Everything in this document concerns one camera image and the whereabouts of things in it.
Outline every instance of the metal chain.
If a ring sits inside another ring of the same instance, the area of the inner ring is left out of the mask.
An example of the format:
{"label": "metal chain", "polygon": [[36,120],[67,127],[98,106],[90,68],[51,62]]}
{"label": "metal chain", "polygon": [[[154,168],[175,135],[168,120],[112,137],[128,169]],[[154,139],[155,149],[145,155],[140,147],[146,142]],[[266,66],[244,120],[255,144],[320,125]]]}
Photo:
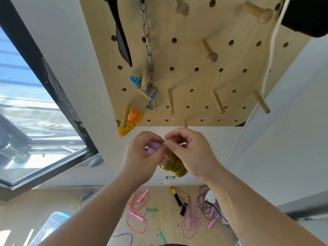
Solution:
{"label": "metal chain", "polygon": [[[140,12],[142,13],[142,20],[143,20],[143,24],[142,24],[142,32],[144,37],[146,38],[146,55],[148,57],[148,61],[149,61],[149,71],[150,71],[150,81],[149,83],[151,85],[154,84],[154,65],[152,63],[152,48],[149,44],[149,24],[148,24],[148,20],[147,20],[147,4],[146,4],[146,0],[139,0],[139,9]],[[154,100],[154,109],[152,110],[150,108],[150,103],[151,101],[148,101],[148,106],[147,108],[150,111],[156,111],[156,101]]]}

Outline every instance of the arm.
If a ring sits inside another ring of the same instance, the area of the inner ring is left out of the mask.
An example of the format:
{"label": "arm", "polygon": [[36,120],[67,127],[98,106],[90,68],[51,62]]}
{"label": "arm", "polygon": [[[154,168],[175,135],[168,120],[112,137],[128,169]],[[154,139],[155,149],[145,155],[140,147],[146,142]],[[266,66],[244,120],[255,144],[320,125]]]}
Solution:
{"label": "arm", "polygon": [[164,142],[189,172],[210,187],[244,246],[325,245],[224,168],[201,133],[178,128],[165,138],[188,143],[185,148],[173,141]]}
{"label": "arm", "polygon": [[163,146],[152,155],[146,152],[150,141],[163,139],[151,132],[140,132],[127,147],[118,176],[39,246],[107,245],[130,196],[153,176],[164,157]]}

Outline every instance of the pegboard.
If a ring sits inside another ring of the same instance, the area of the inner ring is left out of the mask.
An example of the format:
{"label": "pegboard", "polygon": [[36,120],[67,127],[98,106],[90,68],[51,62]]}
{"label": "pegboard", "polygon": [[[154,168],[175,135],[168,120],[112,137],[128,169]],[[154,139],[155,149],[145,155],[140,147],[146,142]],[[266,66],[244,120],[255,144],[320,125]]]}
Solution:
{"label": "pegboard", "polygon": [[[146,0],[154,85],[158,87],[157,111],[151,112],[148,100],[129,81],[130,75],[141,78],[148,65],[139,1],[118,0],[133,62],[129,67],[117,42],[111,39],[116,29],[108,4],[104,0],[80,0],[116,119],[122,119],[125,107],[132,107],[144,115],[139,126],[183,126],[184,120],[188,126],[236,126],[245,122],[257,104],[254,90],[261,93],[270,40],[283,0],[215,0],[215,5],[213,0],[183,0],[190,10],[185,18],[177,15],[175,1]],[[273,18],[260,23],[243,11],[245,1],[272,9]],[[202,39],[218,54],[215,63],[207,61]],[[309,39],[280,27],[265,96]],[[174,115],[168,108],[169,88]],[[224,114],[218,110],[212,90],[218,94]]]}

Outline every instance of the window frame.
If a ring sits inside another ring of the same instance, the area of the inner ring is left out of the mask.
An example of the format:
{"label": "window frame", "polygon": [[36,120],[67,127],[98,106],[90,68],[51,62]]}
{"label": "window frame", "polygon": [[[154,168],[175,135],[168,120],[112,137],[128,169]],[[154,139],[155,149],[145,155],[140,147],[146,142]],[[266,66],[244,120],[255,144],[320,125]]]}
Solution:
{"label": "window frame", "polygon": [[17,184],[0,180],[0,200],[8,201],[99,152],[10,0],[0,0],[0,26],[86,145]]}

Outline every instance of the wooden peg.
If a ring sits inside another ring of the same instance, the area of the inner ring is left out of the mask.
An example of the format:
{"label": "wooden peg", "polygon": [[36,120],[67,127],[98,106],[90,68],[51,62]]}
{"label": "wooden peg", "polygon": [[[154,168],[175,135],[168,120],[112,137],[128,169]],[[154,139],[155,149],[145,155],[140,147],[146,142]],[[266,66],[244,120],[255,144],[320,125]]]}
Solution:
{"label": "wooden peg", "polygon": [[186,18],[189,14],[189,5],[179,0],[176,0],[175,5],[176,5],[176,10],[175,10],[176,13],[182,16],[183,18]]}
{"label": "wooden peg", "polygon": [[172,90],[169,89],[169,108],[170,108],[170,115],[174,115],[174,106],[173,106],[173,95]]}
{"label": "wooden peg", "polygon": [[257,101],[260,104],[260,106],[262,107],[262,109],[264,110],[264,112],[267,113],[267,114],[269,114],[271,112],[271,110],[266,105],[265,101],[263,100],[263,98],[261,97],[261,95],[257,92],[257,90],[254,91],[254,96],[257,99]]}
{"label": "wooden peg", "polygon": [[225,110],[224,110],[223,105],[222,105],[219,97],[217,96],[217,93],[215,92],[215,90],[212,91],[212,95],[213,95],[213,98],[215,100],[216,106],[218,107],[220,113],[221,114],[224,114],[225,113]]}
{"label": "wooden peg", "polygon": [[129,116],[129,109],[125,110],[123,121],[122,121],[122,129],[126,128],[126,123],[128,122],[128,116]]}
{"label": "wooden peg", "polygon": [[149,68],[146,66],[142,71],[142,82],[141,82],[141,91],[145,91],[148,86],[148,78],[149,78]]}
{"label": "wooden peg", "polygon": [[202,44],[204,45],[206,51],[208,52],[208,55],[207,55],[207,60],[210,62],[210,63],[214,63],[217,61],[217,53],[213,52],[213,50],[211,49],[211,47],[208,45],[207,41],[205,39],[202,39]]}
{"label": "wooden peg", "polygon": [[263,9],[259,6],[254,5],[253,3],[250,3],[249,1],[246,1],[244,3],[244,9],[247,12],[250,12],[252,15],[256,16],[260,23],[267,23],[269,20],[273,17],[273,10],[270,8]]}

